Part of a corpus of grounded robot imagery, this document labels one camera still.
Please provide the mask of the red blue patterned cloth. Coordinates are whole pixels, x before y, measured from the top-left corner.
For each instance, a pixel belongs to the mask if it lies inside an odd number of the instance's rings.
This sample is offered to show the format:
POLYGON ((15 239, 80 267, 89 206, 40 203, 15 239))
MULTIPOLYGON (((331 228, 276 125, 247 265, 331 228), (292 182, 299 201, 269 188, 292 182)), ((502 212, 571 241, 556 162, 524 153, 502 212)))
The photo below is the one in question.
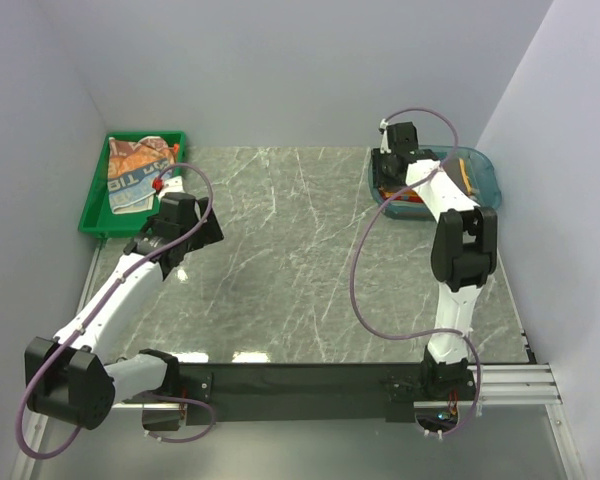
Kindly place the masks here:
MULTIPOLYGON (((390 198, 394 194, 394 191, 380 188, 379 194, 380 194, 382 200, 386 200, 387 198, 390 198)), ((418 196, 417 193, 415 193, 412 190, 407 191, 406 193, 403 193, 403 194, 397 196, 395 199, 392 200, 392 202, 398 203, 398 204, 413 204, 413 205, 423 205, 424 204, 424 201, 418 196)))

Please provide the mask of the orange yellow cloth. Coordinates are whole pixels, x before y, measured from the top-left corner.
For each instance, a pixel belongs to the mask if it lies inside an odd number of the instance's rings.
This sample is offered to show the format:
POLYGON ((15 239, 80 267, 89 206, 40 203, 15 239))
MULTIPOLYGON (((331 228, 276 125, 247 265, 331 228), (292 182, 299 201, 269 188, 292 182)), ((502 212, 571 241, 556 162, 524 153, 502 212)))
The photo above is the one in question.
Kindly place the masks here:
POLYGON ((458 165, 462 177, 462 182, 466 190, 466 195, 469 197, 473 197, 476 190, 473 188, 465 160, 463 158, 459 158, 458 165))

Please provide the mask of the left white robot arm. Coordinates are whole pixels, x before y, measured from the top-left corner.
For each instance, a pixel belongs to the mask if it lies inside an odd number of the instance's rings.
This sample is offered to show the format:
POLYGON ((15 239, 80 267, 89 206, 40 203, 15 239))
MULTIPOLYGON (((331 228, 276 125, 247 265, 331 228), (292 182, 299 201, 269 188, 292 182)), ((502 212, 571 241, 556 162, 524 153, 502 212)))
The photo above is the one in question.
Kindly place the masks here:
POLYGON ((144 349, 119 363, 103 360, 145 297, 189 253, 223 238, 211 199, 166 194, 87 305, 52 338, 36 337, 26 348, 24 407, 93 430, 119 402, 145 392, 160 402, 182 394, 171 354, 144 349))

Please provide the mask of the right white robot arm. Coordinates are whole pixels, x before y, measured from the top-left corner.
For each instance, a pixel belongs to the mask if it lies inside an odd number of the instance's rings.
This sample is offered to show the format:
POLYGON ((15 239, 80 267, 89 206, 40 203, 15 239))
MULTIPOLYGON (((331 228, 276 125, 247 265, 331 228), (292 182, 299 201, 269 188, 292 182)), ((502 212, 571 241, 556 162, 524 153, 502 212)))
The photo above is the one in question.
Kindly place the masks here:
POLYGON ((497 266, 496 211, 473 195, 456 147, 424 148, 411 122, 379 125, 370 160, 371 187, 385 208, 415 207, 436 223, 430 268, 438 283, 434 332, 421 363, 420 386, 442 399, 469 380, 466 344, 482 288, 497 266))

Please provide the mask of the green plastic bin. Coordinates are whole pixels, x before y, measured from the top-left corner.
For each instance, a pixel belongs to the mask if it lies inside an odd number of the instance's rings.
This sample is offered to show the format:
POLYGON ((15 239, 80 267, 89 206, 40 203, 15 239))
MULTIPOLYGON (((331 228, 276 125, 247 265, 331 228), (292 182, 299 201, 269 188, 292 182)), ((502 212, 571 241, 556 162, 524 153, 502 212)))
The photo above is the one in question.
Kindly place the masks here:
POLYGON ((158 200, 154 194, 154 204, 150 211, 130 215, 114 215, 112 213, 107 189, 108 138, 110 136, 124 141, 138 141, 145 136, 160 136, 166 140, 169 146, 174 144, 180 146, 175 163, 184 161, 187 144, 187 136, 182 131, 131 131, 107 134, 79 221, 81 232, 101 239, 129 237, 140 229, 150 215, 158 211, 158 200))

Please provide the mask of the blue translucent plastic tub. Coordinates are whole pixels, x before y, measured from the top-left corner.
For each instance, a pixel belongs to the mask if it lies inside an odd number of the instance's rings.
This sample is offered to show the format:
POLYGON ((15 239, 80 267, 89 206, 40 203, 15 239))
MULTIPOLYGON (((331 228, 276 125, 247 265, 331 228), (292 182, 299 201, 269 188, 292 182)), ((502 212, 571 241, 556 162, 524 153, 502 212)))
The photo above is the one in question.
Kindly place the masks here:
MULTIPOLYGON (((470 198, 481 206, 498 209, 502 201, 502 194, 496 178, 495 168, 489 158, 475 149, 459 147, 456 151, 456 156, 445 164, 444 169, 446 173, 465 194, 466 190, 458 165, 459 158, 465 160, 473 188, 476 190, 474 196, 470 198)), ((384 200, 382 200, 379 190, 371 186, 371 157, 368 163, 367 177, 371 196, 378 205, 381 205, 384 200)), ((392 202, 385 208, 383 214, 386 217, 397 220, 432 219, 425 204, 413 205, 392 202)))

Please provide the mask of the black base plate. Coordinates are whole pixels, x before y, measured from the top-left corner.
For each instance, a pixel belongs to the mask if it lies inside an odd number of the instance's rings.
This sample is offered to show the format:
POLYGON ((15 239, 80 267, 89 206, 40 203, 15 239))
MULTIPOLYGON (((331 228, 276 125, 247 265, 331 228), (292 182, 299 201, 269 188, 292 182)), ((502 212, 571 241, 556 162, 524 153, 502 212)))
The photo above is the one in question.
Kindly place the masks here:
POLYGON ((480 377, 457 367, 421 363, 183 364, 180 377, 152 401, 210 405, 220 422, 383 419, 413 423, 419 403, 431 408, 474 402, 480 377))

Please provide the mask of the aluminium mounting rail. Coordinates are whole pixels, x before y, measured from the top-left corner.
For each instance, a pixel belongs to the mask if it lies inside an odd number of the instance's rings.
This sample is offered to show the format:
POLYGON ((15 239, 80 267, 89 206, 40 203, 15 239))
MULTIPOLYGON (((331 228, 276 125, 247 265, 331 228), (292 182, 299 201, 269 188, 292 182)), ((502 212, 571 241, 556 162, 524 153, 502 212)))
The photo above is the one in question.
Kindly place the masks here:
MULTIPOLYGON (((89 271, 84 282, 79 307, 87 304, 87 297, 94 290, 96 274, 99 271, 101 252, 106 246, 106 241, 101 241, 96 246, 89 271)), ((558 385, 549 364, 493 364, 481 367, 482 387, 479 400, 474 412, 477 417, 482 415, 485 406, 514 408, 542 406, 547 417, 548 431, 547 442, 550 445, 554 463, 559 464, 557 470, 563 471, 561 478, 586 479, 580 462, 579 454, 575 447, 574 439, 566 419, 563 399, 559 393, 558 385)), ((179 404, 134 401, 113 405, 113 410, 145 412, 176 412, 179 404)), ((39 448, 45 438, 49 426, 49 417, 31 413, 26 423, 20 422, 18 427, 24 443, 28 448, 39 448)), ((26 452, 19 451, 12 468, 9 479, 34 479, 36 462, 42 461, 30 457, 26 452)))

